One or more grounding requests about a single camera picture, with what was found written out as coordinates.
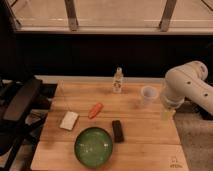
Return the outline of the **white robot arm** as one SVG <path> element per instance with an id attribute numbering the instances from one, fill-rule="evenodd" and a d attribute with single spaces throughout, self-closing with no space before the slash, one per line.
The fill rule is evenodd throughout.
<path id="1" fill-rule="evenodd" d="M 160 99 L 167 110 L 176 110 L 185 99 L 197 104 L 204 120 L 213 121 L 213 86 L 207 84 L 206 65 L 200 61 L 191 61 L 171 68 L 165 74 Z"/>

